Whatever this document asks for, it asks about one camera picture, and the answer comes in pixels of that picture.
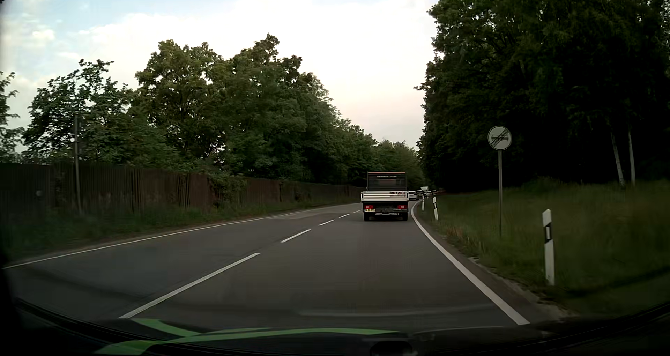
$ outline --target circular traffic sign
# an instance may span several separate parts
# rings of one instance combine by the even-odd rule
[[[503,126],[496,126],[490,129],[486,137],[491,148],[497,151],[504,151],[512,144],[512,134]]]

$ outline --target white reflector post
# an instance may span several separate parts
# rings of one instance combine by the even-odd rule
[[[435,215],[435,220],[438,219],[438,199],[433,196],[433,214]]]
[[[545,277],[549,285],[556,284],[553,265],[553,233],[551,230],[551,210],[542,212],[542,225],[545,233]]]

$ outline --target grass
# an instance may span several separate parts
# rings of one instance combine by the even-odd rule
[[[438,197],[448,242],[548,300],[584,315],[624,315],[670,301],[670,181],[579,185],[539,180],[503,192]],[[544,278],[542,212],[551,209],[556,286]]]
[[[127,239],[188,226],[266,215],[284,210],[337,205],[355,200],[311,201],[246,205],[204,212],[197,209],[155,208],[141,214],[83,215],[50,212],[39,218],[12,222],[2,229],[10,261],[45,253],[84,247],[109,240]]]

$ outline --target windshield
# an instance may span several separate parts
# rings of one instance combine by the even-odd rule
[[[670,0],[0,5],[14,299],[230,344],[670,302]]]

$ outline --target road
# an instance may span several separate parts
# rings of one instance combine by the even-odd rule
[[[475,285],[413,216],[364,222],[359,203],[108,245],[5,272],[17,297],[82,320],[408,331],[525,320],[505,311],[496,293],[492,299],[485,283]]]

